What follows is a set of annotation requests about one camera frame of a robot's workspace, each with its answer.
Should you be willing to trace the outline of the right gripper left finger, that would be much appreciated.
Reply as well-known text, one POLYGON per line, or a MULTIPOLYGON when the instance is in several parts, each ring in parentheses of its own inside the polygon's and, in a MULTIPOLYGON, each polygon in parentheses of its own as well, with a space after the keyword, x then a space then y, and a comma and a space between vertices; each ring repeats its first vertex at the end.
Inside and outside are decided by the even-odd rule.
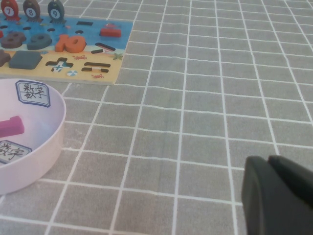
POLYGON ((313 233, 313 208, 288 188, 268 160, 247 157, 241 197, 247 234, 313 233))

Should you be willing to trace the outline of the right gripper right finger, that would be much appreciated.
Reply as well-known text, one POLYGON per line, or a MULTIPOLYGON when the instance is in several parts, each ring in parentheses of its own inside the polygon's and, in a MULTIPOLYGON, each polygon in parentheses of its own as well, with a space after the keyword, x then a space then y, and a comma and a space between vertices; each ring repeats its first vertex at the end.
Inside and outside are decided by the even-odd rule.
POLYGON ((312 208, 313 172, 283 156, 270 155, 268 163, 288 188, 312 208))

